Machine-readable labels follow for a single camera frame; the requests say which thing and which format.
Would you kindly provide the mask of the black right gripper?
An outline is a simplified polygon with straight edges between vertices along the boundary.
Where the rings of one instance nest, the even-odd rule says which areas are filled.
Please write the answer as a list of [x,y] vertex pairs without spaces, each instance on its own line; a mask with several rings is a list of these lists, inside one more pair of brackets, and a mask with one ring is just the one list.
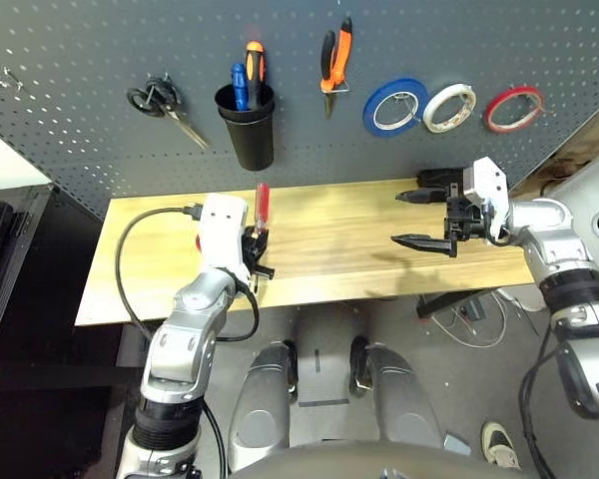
[[420,188],[397,194],[395,199],[410,204],[444,204],[444,238],[428,235],[405,234],[390,239],[402,246],[424,252],[441,253],[457,257],[457,241],[484,239],[485,227],[480,207],[466,198],[461,184],[450,183],[448,188]]

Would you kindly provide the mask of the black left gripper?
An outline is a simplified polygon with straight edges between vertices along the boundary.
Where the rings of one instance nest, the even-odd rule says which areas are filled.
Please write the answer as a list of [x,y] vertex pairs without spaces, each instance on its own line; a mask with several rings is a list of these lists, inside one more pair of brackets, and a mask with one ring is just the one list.
[[269,230],[266,228],[246,227],[241,237],[242,257],[245,265],[254,265],[254,292],[259,291],[260,280],[273,279],[275,270],[268,266],[257,264],[260,249],[266,249],[268,245]]

